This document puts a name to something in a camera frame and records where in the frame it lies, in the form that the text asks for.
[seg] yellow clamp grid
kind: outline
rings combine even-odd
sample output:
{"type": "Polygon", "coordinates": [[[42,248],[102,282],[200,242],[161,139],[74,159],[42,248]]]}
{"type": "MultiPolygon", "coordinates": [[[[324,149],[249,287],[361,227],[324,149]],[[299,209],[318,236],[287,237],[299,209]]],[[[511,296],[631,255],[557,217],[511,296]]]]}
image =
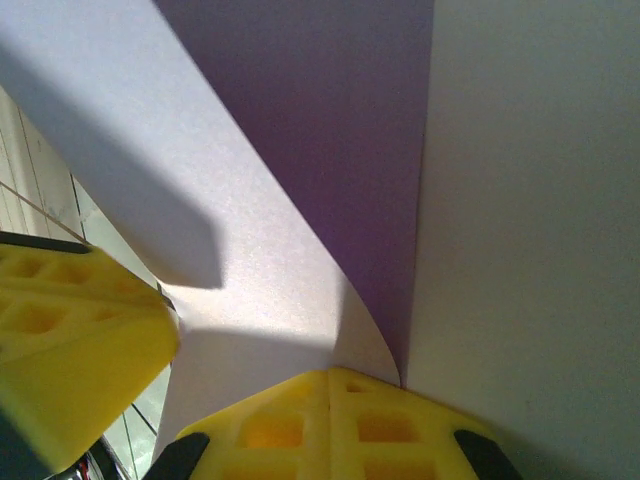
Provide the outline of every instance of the yellow clamp grid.
{"type": "Polygon", "coordinates": [[[0,245],[0,408],[41,460],[77,460],[178,346],[161,295],[98,249],[0,245]]]}
{"type": "Polygon", "coordinates": [[[453,433],[479,422],[359,373],[309,372],[184,431],[210,437],[190,480],[476,480],[453,433]]]}

